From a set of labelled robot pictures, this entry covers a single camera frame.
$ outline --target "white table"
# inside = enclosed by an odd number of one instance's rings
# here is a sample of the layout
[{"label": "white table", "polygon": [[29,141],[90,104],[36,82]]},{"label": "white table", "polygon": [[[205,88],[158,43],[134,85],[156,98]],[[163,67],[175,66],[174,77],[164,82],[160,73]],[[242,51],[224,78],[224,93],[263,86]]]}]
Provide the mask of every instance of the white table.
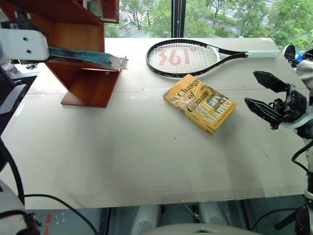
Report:
[{"label": "white table", "polygon": [[[277,49],[270,39],[196,40],[232,50]],[[308,94],[283,55],[229,61],[199,77],[238,102],[210,136],[163,101],[176,81],[154,74],[145,63],[146,51],[158,41],[106,39],[106,52],[129,58],[106,109],[61,105],[66,90],[41,68],[2,135],[25,193],[52,194],[76,208],[303,193],[306,175],[291,163],[302,140],[292,130],[272,131],[244,103],[246,96],[284,99],[258,84],[255,70],[272,72]],[[16,189],[8,166],[0,177]],[[61,208],[44,198],[27,198],[26,206]]]}]

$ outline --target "racket grip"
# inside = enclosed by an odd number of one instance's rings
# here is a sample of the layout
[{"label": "racket grip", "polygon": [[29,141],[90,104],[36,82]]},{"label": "racket grip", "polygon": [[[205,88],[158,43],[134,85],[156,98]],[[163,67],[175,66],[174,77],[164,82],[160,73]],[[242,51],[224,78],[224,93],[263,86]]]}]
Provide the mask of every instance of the racket grip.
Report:
[{"label": "racket grip", "polygon": [[277,58],[279,55],[277,50],[251,50],[247,53],[248,58]]}]

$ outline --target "white robot part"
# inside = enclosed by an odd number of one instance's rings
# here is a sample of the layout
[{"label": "white robot part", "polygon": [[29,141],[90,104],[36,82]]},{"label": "white robot part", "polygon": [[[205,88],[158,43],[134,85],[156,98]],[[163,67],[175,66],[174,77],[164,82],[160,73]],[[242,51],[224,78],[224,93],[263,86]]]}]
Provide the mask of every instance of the white robot part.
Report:
[{"label": "white robot part", "polygon": [[208,224],[229,225],[228,219],[218,202],[200,202],[199,213],[202,220]]},{"label": "white robot part", "polygon": [[14,192],[0,180],[0,234],[17,234],[27,228],[22,214],[14,212],[25,212],[24,205],[20,202]]},{"label": "white robot part", "polygon": [[175,224],[158,227],[144,235],[194,235],[208,233],[210,235],[256,235],[257,233],[218,224]]},{"label": "white robot part", "polygon": [[160,205],[140,206],[133,222],[131,235],[142,235],[158,226],[161,219]]},{"label": "white robot part", "polygon": [[0,64],[10,59],[44,61],[48,57],[48,44],[41,32],[0,28]]}]

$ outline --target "book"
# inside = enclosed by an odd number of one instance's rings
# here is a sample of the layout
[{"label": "book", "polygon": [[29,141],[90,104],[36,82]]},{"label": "book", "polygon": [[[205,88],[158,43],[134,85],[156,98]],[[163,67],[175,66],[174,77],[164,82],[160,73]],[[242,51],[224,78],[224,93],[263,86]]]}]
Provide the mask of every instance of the book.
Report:
[{"label": "book", "polygon": [[213,135],[237,103],[188,74],[164,95],[165,101]]}]

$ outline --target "wire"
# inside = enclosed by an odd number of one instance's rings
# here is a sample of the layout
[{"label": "wire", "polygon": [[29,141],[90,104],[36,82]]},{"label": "wire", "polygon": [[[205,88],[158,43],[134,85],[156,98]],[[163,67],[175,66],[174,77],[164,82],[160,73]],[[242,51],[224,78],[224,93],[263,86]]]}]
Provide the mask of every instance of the wire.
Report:
[{"label": "wire", "polygon": [[305,145],[303,148],[301,148],[299,151],[297,151],[294,155],[293,155],[293,157],[292,157],[292,159],[291,159],[291,161],[293,162],[293,163],[295,163],[295,164],[297,164],[298,166],[300,166],[302,169],[304,169],[307,173],[309,172],[309,170],[305,167],[305,166],[303,166],[300,162],[298,162],[298,161],[296,161],[296,159],[297,159],[297,157],[301,154],[301,153],[303,153],[303,152],[305,152],[306,150],[308,150],[309,148],[311,148],[313,146],[313,140],[310,142],[310,143],[308,143],[307,145]]},{"label": "wire", "polygon": [[53,200],[58,201],[59,203],[63,204],[64,206],[66,206],[67,208],[69,208],[72,212],[74,212],[75,214],[77,214],[79,217],[81,217],[82,220],[84,220],[86,222],[86,224],[92,229],[93,233],[95,235],[99,235],[98,231],[96,230],[96,228],[92,225],[92,223],[86,218],[84,217],[81,213],[79,213],[76,209],[74,209],[73,207],[71,207],[69,204],[67,204],[65,201],[61,200],[60,198],[57,198],[55,196],[51,196],[51,195],[47,195],[47,194],[27,194],[25,195],[25,197],[47,197],[47,198],[51,198]]},{"label": "wire", "polygon": [[21,214],[23,216],[27,215],[25,211],[21,211],[21,210],[7,211],[7,212],[0,213],[0,219],[6,218],[8,216],[18,215],[18,214]]},{"label": "wire", "polygon": [[182,203],[185,207],[186,207],[186,209],[198,220],[198,221],[200,221],[201,223],[203,223],[203,224],[207,224],[204,220],[202,220],[199,216],[197,216],[195,213],[193,213],[190,209],[189,209],[189,207],[187,207],[187,205],[185,204],[185,203]]},{"label": "wire", "polygon": [[20,201],[24,205],[25,204],[24,189],[23,189],[22,179],[21,179],[18,167],[16,166],[12,155],[10,154],[9,150],[5,147],[1,138],[0,138],[0,151],[3,153],[4,157],[6,158],[6,160],[8,161],[8,163],[12,169],[12,173],[13,173],[13,176],[14,176],[14,179],[16,182],[16,186],[18,189],[18,198],[20,199]]},{"label": "wire", "polygon": [[287,211],[295,211],[297,210],[298,208],[283,208],[283,209],[276,209],[276,210],[272,210],[272,211],[269,211],[267,212],[266,214],[262,215],[256,222],[255,224],[252,226],[252,228],[250,229],[251,231],[254,230],[254,228],[257,226],[257,224],[262,220],[264,219],[266,216],[270,215],[270,214],[274,214],[274,213],[277,213],[277,212],[287,212]]}]

